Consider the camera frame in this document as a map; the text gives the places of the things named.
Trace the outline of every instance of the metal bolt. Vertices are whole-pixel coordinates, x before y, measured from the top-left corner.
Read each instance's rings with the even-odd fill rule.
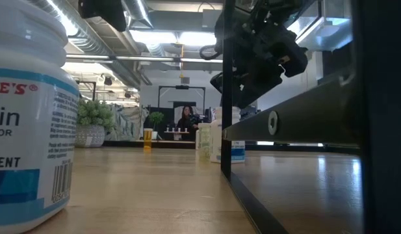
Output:
[[[270,116],[268,117],[268,130],[271,135],[275,135],[278,130],[278,114],[274,110],[271,111]]]

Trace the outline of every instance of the black pole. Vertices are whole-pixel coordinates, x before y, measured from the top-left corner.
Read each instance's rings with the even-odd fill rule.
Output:
[[[365,233],[401,233],[401,6],[352,1]]]
[[[206,101],[206,88],[203,88],[203,114],[206,113],[206,110],[205,110],[205,101]]]
[[[232,39],[230,39],[230,34],[232,31],[232,15],[234,9],[235,9],[235,0],[225,0],[222,129],[225,129],[230,125],[232,125],[233,41]],[[231,155],[232,155],[231,148],[232,148],[232,142],[224,140],[222,137],[220,169],[228,179],[230,179],[231,175]]]
[[[161,89],[163,88],[163,86],[159,86],[159,102],[158,102],[158,105],[157,105],[157,107],[158,107],[158,111],[160,110],[160,91],[161,91]]]
[[[96,98],[96,82],[92,82],[94,85],[94,91],[92,92],[92,101],[95,101]]]

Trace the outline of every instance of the white planter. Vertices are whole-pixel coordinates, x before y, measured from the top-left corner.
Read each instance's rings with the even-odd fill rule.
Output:
[[[78,148],[101,147],[105,140],[105,129],[99,125],[76,127],[75,146]]]
[[[152,134],[152,136],[151,136],[151,139],[152,139],[152,140],[156,140],[158,134],[159,134],[159,132],[153,131],[153,134]]]

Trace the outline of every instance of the product label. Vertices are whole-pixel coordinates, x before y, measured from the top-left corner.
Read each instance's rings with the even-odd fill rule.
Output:
[[[200,146],[199,150],[203,157],[210,157],[210,135],[211,128],[210,127],[202,127],[200,129]]]
[[[0,225],[68,201],[78,95],[54,77],[0,69]]]
[[[222,154],[222,124],[218,124],[217,127],[211,127],[211,160],[220,161]],[[245,141],[232,141],[231,149],[231,160],[232,162],[245,160]]]

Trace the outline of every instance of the potted plant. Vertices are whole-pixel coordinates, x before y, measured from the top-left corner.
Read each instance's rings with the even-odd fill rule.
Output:
[[[164,114],[161,112],[152,112],[149,114],[148,119],[151,124],[153,124],[153,137],[152,139],[157,139],[158,132],[155,130],[155,126],[162,122],[164,118]]]
[[[79,100],[75,146],[81,148],[100,147],[105,139],[105,130],[114,126],[113,113],[106,103]]]

